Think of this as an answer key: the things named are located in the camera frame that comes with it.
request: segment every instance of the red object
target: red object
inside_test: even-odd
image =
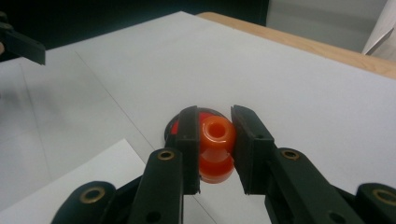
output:
[[[205,182],[218,184],[233,172],[235,128],[226,118],[211,116],[202,120],[200,131],[200,175]]]

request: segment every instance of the wooden table edge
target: wooden table edge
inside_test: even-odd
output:
[[[268,27],[240,21],[214,12],[204,12],[197,15],[209,21],[214,21],[231,28],[257,35],[280,44],[308,51],[324,58],[332,59],[360,69],[396,79],[396,63],[373,56],[363,55],[348,49],[341,49],[318,41],[290,35]]]

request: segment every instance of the white paper sheet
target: white paper sheet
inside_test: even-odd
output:
[[[2,224],[51,223],[67,197],[79,186],[99,180],[116,189],[143,174],[145,163],[123,139],[90,161],[0,213]]]

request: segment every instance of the white table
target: white table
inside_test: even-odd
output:
[[[46,66],[0,64],[7,102],[0,106],[13,120],[4,125],[11,131],[2,127],[0,148],[37,139],[40,158],[30,165],[47,171],[40,183],[121,138],[146,161],[187,106],[230,117],[232,105],[243,105],[279,147],[301,150],[335,186],[396,187],[394,79],[182,12],[49,50],[47,58]],[[185,198],[185,223],[269,223],[263,197],[245,196],[236,173],[201,189]]]

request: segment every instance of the white surface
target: white surface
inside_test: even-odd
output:
[[[396,187],[393,79],[185,13],[50,50],[48,58],[46,66],[20,59],[0,71],[21,66],[53,176],[120,136],[146,161],[181,109],[230,117],[237,104],[255,110],[279,147],[301,150],[335,186]],[[202,183],[184,212],[187,224],[269,223],[263,197],[244,195],[236,173],[221,185]]]
[[[387,0],[273,0],[267,26],[361,52]]]
[[[50,223],[67,197],[79,186],[91,181],[106,181],[118,189],[141,176],[144,169],[145,163],[123,139],[1,212],[0,223]]]
[[[375,24],[363,52],[366,54],[384,35],[396,25],[396,0],[388,0]]]

